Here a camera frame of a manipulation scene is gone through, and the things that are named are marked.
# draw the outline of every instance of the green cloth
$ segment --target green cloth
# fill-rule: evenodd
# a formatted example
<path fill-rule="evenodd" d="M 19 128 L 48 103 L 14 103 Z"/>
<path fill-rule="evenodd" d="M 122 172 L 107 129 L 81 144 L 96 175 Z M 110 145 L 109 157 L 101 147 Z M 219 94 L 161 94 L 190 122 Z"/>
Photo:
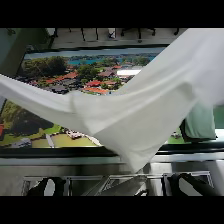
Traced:
<path fill-rule="evenodd" d="M 185 119 L 185 132 L 190 138 L 216 139 L 213 108 L 197 103 Z"/>

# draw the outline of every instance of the black border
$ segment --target black border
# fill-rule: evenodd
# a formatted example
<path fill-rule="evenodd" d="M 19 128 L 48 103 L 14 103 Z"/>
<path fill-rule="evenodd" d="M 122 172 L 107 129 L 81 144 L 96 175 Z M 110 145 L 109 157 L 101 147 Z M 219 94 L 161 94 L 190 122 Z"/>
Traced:
<path fill-rule="evenodd" d="M 80 51 L 80 50 L 104 50 L 104 49 L 125 49 L 125 48 L 158 48 L 167 47 L 169 44 L 147 44 L 147 45 L 120 45 L 120 46 L 98 46 L 98 47 L 76 47 L 60 48 L 47 50 L 25 51 L 21 59 L 19 68 L 14 78 L 18 75 L 20 66 L 26 54 L 61 52 L 61 51 Z M 0 115 L 3 111 L 7 99 L 3 103 Z M 211 143 L 192 143 L 192 144 L 165 144 L 160 147 L 156 155 L 173 154 L 195 154 L 195 153 L 214 153 L 224 152 L 224 142 Z M 0 158 L 71 158 L 71 157 L 114 157 L 116 153 L 106 147 L 64 147 L 64 148 L 3 148 L 0 147 Z"/>

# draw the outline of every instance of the blue lake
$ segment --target blue lake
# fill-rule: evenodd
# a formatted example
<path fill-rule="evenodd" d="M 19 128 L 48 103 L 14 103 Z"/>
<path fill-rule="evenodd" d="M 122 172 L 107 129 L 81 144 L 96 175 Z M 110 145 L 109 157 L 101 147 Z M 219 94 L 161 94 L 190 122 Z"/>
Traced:
<path fill-rule="evenodd" d="M 149 60 L 152 61 L 155 57 L 149 57 Z M 92 60 L 86 60 L 86 64 L 90 65 L 94 62 L 102 62 L 104 59 L 92 59 Z M 69 61 L 68 64 L 70 65 L 79 65 L 81 60 L 74 60 L 74 61 Z"/>

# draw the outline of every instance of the white bag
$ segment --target white bag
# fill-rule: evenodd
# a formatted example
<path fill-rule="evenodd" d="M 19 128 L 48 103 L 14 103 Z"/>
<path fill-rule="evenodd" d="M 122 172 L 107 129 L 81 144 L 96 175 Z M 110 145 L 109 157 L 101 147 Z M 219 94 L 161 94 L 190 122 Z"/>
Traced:
<path fill-rule="evenodd" d="M 109 96 L 48 92 L 0 75 L 0 95 L 38 116 L 97 138 L 133 172 L 155 155 L 200 100 L 224 98 L 224 29 L 188 29 Z"/>

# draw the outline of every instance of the white fabric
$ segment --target white fabric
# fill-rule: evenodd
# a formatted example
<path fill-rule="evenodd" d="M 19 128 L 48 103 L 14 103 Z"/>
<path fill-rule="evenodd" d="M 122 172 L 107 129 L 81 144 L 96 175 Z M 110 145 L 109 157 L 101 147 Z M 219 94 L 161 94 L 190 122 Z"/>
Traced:
<path fill-rule="evenodd" d="M 114 94 L 59 95 L 0 76 L 0 95 L 44 119 L 97 138 L 136 172 L 198 99 L 206 104 L 223 100 L 223 59 L 224 29 L 188 29 Z"/>

